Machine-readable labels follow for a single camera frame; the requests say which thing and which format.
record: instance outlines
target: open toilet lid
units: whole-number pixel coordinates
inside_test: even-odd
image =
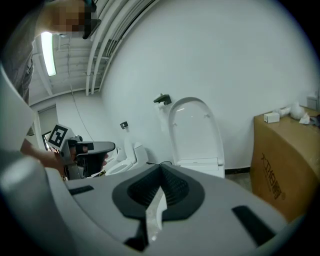
[[[224,150],[218,125],[208,106],[200,99],[177,101],[168,117],[169,134],[176,164],[224,163]]]

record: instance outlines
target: black baseboard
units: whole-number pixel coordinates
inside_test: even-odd
[[[250,173],[250,167],[240,168],[240,169],[227,169],[224,170],[225,175],[229,174],[246,174]]]

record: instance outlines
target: person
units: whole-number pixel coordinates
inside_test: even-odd
[[[33,42],[43,32],[52,34],[66,34],[77,32],[85,23],[84,0],[54,0],[43,2],[37,9],[29,13],[16,28],[7,42],[1,55],[3,68],[24,101],[29,104],[29,87],[33,75]],[[34,135],[32,128],[27,133]],[[22,143],[20,151],[24,155],[32,156],[43,164],[58,170],[65,175],[64,163],[56,152],[40,150],[27,139]],[[76,149],[70,148],[72,158],[76,159]]]

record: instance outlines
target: ceiling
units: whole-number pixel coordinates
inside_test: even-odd
[[[93,73],[97,57],[102,51],[98,62],[94,91],[100,89],[106,69],[112,63],[113,56],[128,31],[137,20],[144,15],[159,0],[95,0],[97,16],[101,25],[90,39],[68,35],[61,37],[53,35],[53,57],[56,75],[48,76],[42,54],[41,37],[33,43],[34,72],[29,89],[29,105],[34,105],[46,99],[86,90],[92,93]],[[93,60],[91,69],[90,54]],[[87,72],[90,80],[87,83]]]

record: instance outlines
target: hanging cable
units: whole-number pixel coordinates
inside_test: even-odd
[[[79,117],[80,117],[80,119],[81,119],[81,122],[82,122],[82,124],[83,124],[86,132],[87,132],[88,135],[90,136],[91,140],[94,142],[94,139],[91,137],[91,135],[90,135],[90,133],[89,133],[89,131],[88,131],[88,129],[87,129],[84,121],[83,121],[82,118],[81,118],[81,115],[80,115],[80,112],[79,112],[79,109],[78,109],[78,107],[77,107],[77,103],[76,103],[76,100],[75,100],[75,97],[74,97],[74,92],[72,91],[72,85],[71,85],[71,83],[69,83],[69,85],[70,85],[71,95],[72,95],[72,98],[73,98],[73,101],[74,101],[74,105],[75,105],[76,111],[78,112],[78,115],[79,115]]]

